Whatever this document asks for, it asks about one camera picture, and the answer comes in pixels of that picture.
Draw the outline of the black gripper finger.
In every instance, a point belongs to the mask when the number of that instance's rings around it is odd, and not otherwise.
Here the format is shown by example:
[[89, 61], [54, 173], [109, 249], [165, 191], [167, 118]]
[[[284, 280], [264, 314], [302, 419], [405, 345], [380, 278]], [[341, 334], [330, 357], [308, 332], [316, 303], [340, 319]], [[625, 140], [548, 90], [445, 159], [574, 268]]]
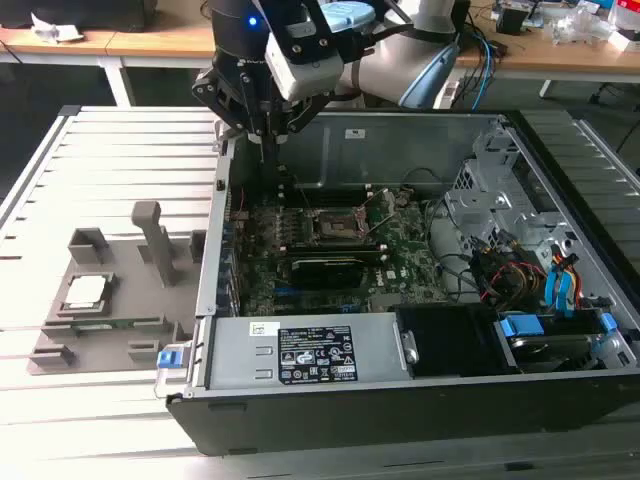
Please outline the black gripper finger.
[[269, 160], [267, 115], [258, 96], [256, 81], [246, 68], [226, 79], [218, 68], [202, 70], [193, 95], [237, 133], [260, 146], [261, 163]]
[[320, 94], [293, 104], [276, 103], [270, 112], [270, 145], [268, 158], [271, 163], [278, 160], [280, 146], [289, 135], [300, 133], [325, 107], [326, 95]]

